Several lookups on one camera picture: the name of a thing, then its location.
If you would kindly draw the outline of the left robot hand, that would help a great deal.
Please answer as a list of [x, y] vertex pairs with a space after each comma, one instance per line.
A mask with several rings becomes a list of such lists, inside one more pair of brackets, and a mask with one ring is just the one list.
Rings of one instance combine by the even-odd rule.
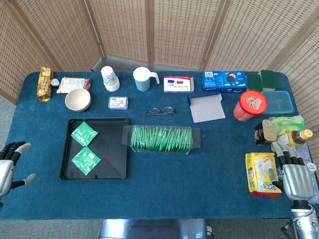
[[31, 147], [25, 141], [11, 142], [0, 151], [0, 197], [6, 196], [11, 189], [29, 184], [36, 174], [32, 173], [27, 178], [13, 181], [14, 170], [22, 153]]

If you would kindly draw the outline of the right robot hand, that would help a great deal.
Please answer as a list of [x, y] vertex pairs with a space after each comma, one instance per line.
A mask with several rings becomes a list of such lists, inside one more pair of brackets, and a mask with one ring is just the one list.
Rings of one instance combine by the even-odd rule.
[[286, 144], [272, 142], [282, 173], [280, 181], [272, 180], [272, 184], [284, 191], [293, 201], [309, 201], [314, 195], [310, 170], [305, 166], [302, 157]]

